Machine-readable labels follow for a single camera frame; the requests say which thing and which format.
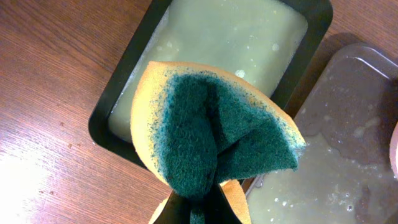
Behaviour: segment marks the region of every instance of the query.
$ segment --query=wood grain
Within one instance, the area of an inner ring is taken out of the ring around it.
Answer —
[[[332,0],[296,90],[359,40],[398,58],[398,1]],[[92,143],[88,118],[150,0],[0,2],[0,223],[147,223],[170,189]]]

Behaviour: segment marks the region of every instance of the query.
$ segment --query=black plastic container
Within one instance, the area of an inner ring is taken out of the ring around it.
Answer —
[[[286,5],[303,15],[308,22],[308,30],[301,41],[291,63],[271,100],[281,108],[285,108],[307,65],[329,28],[333,17],[333,9],[329,0],[281,0]],[[153,31],[160,22],[172,0],[153,0],[139,27],[123,53],[111,79],[99,98],[90,117],[88,129],[93,140],[105,149],[145,167],[134,150],[134,146],[115,136],[108,127],[108,118],[119,98],[127,79],[136,66]]]

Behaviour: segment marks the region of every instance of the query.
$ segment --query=pink object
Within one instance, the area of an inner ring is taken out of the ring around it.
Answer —
[[[392,133],[391,143],[390,143],[390,162],[396,178],[398,178],[397,150],[398,150],[398,123],[394,132]]]

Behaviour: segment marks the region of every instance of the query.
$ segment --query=wooden table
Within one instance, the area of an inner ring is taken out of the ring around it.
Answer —
[[[147,223],[170,189],[96,146],[87,122],[150,0],[0,2],[0,223]],[[364,41],[398,61],[397,0],[332,0],[302,82]],[[294,113],[310,88],[295,93]]]

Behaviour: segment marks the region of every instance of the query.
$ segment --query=liquid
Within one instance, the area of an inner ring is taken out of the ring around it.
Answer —
[[[345,159],[321,134],[305,140],[296,172],[271,172],[248,195],[253,224],[384,223],[396,212],[389,191],[397,180],[389,167]]]
[[[132,98],[150,60],[212,65],[271,96],[307,26],[276,0],[174,0],[113,108],[110,130],[131,142]]]

